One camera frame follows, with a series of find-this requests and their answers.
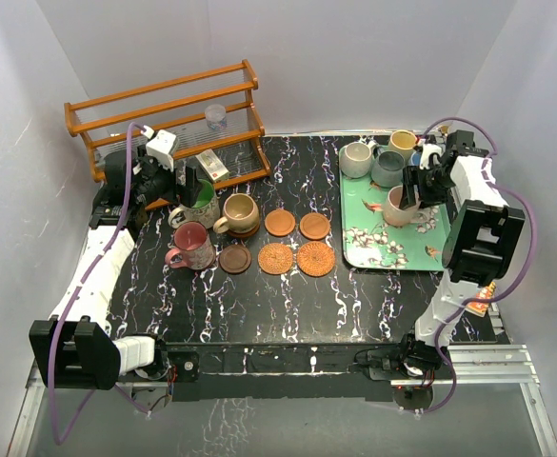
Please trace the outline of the green inside mug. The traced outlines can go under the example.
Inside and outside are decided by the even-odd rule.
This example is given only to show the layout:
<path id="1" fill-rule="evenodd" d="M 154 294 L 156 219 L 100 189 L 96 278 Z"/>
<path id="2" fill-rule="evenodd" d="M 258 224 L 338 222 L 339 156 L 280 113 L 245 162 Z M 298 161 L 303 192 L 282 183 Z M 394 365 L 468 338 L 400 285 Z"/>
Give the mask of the green inside mug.
<path id="1" fill-rule="evenodd" d="M 221 217 L 219 201 L 213 184 L 206 180 L 201 180 L 200 183 L 202 189 L 192 206 L 188 207 L 180 203 L 170 212 L 168 223 L 172 229 L 178 229 L 186 222 L 198 222 L 206 229 L 211 229 Z"/>

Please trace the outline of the grey mug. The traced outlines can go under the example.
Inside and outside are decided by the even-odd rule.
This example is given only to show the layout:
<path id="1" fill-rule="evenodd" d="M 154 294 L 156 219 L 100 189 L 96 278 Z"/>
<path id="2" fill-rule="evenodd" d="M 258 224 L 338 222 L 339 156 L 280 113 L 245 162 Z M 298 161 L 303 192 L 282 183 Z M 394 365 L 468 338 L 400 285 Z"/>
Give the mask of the grey mug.
<path id="1" fill-rule="evenodd" d="M 399 186 L 405 166 L 405 159 L 400 153 L 392 150 L 379 152 L 371 167 L 371 179 L 381 188 Z"/>

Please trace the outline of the pale pink mug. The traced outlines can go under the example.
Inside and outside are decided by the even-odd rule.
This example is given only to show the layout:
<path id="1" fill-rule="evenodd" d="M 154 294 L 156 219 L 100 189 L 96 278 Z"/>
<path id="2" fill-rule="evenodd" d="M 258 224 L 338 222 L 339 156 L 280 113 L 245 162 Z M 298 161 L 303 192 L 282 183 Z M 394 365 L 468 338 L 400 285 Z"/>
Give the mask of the pale pink mug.
<path id="1" fill-rule="evenodd" d="M 403 193 L 403 186 L 394 187 L 388 192 L 387 199 L 382 205 L 385 222 L 397 228 L 408 224 L 425 223 L 428 220 L 428 215 L 420 209 L 418 195 L 415 195 L 416 199 L 412 207 L 408 209 L 399 207 Z"/>

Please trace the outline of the pink halloween mug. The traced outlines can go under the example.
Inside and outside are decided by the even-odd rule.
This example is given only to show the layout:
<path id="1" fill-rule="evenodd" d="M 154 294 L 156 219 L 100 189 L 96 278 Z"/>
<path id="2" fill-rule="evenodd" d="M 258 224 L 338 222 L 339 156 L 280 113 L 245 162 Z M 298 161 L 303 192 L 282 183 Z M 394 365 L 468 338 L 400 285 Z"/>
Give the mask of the pink halloween mug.
<path id="1" fill-rule="evenodd" d="M 165 255 L 169 268 L 203 270 L 214 263 L 216 251 L 207 229 L 198 222 L 186 222 L 173 233 L 174 247 Z"/>

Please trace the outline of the brown stoneware mug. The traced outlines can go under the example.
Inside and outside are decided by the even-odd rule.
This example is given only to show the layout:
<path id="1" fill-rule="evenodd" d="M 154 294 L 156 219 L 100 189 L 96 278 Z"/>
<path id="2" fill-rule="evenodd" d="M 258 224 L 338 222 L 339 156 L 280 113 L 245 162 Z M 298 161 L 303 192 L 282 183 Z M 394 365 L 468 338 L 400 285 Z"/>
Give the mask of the brown stoneware mug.
<path id="1" fill-rule="evenodd" d="M 233 193 L 224 203 L 223 216 L 212 228 L 215 233 L 246 233 L 254 229 L 259 222 L 260 213 L 253 198 L 245 193 Z"/>

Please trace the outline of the brown ringed wooden saucer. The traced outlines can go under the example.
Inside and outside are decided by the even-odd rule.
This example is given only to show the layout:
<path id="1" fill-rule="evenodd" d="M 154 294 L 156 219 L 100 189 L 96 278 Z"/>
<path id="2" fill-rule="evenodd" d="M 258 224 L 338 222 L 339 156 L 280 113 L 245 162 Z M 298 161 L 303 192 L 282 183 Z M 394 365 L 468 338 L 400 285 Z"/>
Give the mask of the brown ringed wooden saucer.
<path id="1" fill-rule="evenodd" d="M 239 238 L 239 239 L 246 239 L 249 238 L 250 236 L 254 235 L 260 228 L 260 223 L 256 224 L 253 228 L 251 228 L 248 231 L 244 231 L 244 232 L 236 232 L 234 230 L 228 230 L 227 231 L 227 235 L 229 235 L 230 237 L 234 237 L 234 238 Z"/>

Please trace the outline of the orange wooden shelf rack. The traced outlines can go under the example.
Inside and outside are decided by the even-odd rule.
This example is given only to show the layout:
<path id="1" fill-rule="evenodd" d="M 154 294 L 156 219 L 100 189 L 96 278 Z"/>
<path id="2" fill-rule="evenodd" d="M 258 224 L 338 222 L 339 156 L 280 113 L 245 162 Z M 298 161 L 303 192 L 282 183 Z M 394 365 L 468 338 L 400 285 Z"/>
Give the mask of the orange wooden shelf rack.
<path id="1" fill-rule="evenodd" d="M 237 64 L 197 72 L 164 82 L 128 89 L 77 103 L 65 103 L 65 124 L 72 137 L 82 139 L 94 182 L 106 181 L 104 157 L 125 147 L 131 122 L 177 135 L 174 161 L 185 161 L 206 149 L 224 156 L 230 167 L 238 166 L 227 181 L 215 185 L 229 188 L 271 175 L 269 159 L 262 149 L 265 128 L 255 107 L 253 92 L 259 80 L 252 64 Z M 223 105 L 227 127 L 211 130 L 205 108 Z"/>

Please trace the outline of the green floral tray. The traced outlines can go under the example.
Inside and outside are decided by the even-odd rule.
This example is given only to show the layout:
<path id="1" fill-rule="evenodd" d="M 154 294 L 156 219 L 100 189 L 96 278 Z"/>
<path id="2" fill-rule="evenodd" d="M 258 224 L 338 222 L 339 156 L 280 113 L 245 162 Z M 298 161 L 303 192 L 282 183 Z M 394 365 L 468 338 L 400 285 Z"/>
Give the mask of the green floral tray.
<path id="1" fill-rule="evenodd" d="M 391 189 L 375 184 L 370 171 L 357 179 L 340 171 L 346 260 L 357 268 L 441 270 L 450 229 L 446 207 L 420 208 L 428 215 L 425 223 L 393 227 L 385 222 L 382 208 Z"/>

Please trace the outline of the dark walnut coaster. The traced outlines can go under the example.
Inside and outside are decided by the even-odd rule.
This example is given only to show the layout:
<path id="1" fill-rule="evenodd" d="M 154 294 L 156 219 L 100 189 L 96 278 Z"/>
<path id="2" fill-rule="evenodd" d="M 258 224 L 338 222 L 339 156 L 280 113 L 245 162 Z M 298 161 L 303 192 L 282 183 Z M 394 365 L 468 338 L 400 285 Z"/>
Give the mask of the dark walnut coaster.
<path id="1" fill-rule="evenodd" d="M 229 245 L 225 247 L 218 258 L 219 266 L 229 274 L 240 274 L 246 271 L 251 264 L 251 254 L 242 245 Z"/>

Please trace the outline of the light wood coaster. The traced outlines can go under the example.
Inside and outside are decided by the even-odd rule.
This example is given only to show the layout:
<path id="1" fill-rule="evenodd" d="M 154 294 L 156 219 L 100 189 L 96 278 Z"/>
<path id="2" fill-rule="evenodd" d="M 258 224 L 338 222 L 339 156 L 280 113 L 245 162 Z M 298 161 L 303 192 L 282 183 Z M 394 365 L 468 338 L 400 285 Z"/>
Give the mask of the light wood coaster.
<path id="1" fill-rule="evenodd" d="M 264 224 L 270 235 L 284 237 L 294 230 L 296 221 L 291 212 L 285 209 L 275 209 L 266 216 Z"/>
<path id="2" fill-rule="evenodd" d="M 322 240 L 330 232 L 330 221 L 322 213 L 310 212 L 302 217 L 299 229 L 302 235 L 311 241 Z"/>

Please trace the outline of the woven rattan coaster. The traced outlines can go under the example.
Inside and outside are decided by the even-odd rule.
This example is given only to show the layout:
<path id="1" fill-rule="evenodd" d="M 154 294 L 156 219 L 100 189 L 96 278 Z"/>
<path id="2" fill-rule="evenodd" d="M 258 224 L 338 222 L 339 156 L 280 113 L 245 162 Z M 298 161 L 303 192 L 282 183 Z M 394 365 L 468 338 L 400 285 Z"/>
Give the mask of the woven rattan coaster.
<path id="1" fill-rule="evenodd" d="M 333 248 L 325 243 L 312 241 L 302 245 L 296 254 L 297 266 L 306 275 L 321 277 L 329 274 L 335 266 Z"/>
<path id="2" fill-rule="evenodd" d="M 258 264 L 260 269 L 267 274 L 284 274 L 293 265 L 292 250 L 289 246 L 280 243 L 267 244 L 259 251 Z"/>

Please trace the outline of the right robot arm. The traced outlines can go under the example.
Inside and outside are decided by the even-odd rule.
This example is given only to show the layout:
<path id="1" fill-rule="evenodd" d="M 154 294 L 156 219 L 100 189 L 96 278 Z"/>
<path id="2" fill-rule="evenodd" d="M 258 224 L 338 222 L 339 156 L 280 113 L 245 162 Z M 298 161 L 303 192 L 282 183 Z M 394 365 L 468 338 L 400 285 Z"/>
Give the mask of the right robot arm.
<path id="1" fill-rule="evenodd" d="M 454 200 L 457 215 L 442 249 L 444 274 L 414 331 L 404 337 L 397 360 L 408 377 L 426 376 L 447 361 L 450 334 L 478 291 L 503 278 L 526 216 L 511 208 L 492 174 L 485 149 L 451 143 L 440 147 L 421 137 L 420 163 L 403 172 L 400 209 L 424 209 Z"/>

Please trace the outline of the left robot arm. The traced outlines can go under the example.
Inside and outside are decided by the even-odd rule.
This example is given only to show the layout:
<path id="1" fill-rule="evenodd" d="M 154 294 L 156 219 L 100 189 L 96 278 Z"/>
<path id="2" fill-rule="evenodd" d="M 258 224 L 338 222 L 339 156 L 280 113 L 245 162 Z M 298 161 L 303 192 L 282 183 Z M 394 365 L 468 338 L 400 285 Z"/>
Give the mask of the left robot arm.
<path id="1" fill-rule="evenodd" d="M 47 387 L 109 390 L 138 371 L 151 380 L 164 377 L 170 358 L 148 333 L 114 340 L 108 329 L 109 303 L 143 225 L 145 208 L 164 199 L 175 203 L 173 161 L 162 152 L 111 153 L 107 181 L 93 199 L 84 252 L 50 318 L 36 320 L 30 345 Z"/>

